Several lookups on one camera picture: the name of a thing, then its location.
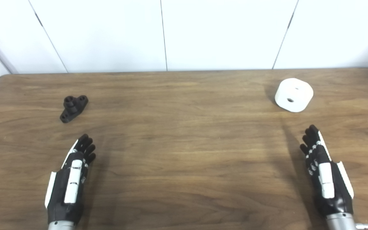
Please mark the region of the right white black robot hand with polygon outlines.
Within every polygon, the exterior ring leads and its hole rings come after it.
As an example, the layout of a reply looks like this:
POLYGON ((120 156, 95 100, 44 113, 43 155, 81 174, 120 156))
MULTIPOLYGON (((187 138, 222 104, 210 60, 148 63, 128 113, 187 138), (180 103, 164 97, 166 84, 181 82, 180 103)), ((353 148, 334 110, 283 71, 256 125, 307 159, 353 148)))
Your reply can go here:
POLYGON ((300 149, 314 188, 314 204, 323 216, 353 214, 353 186, 342 161, 331 159, 320 130, 311 124, 302 137, 300 149))

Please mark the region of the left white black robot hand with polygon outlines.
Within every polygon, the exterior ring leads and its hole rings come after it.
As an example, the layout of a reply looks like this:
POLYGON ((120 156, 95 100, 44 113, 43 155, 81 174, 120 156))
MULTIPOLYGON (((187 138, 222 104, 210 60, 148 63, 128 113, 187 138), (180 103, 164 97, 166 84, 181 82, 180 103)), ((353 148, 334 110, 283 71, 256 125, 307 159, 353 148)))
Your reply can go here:
POLYGON ((51 172, 45 208, 49 230, 74 230, 84 211, 83 190, 96 149, 88 134, 79 137, 67 153, 61 169, 51 172))

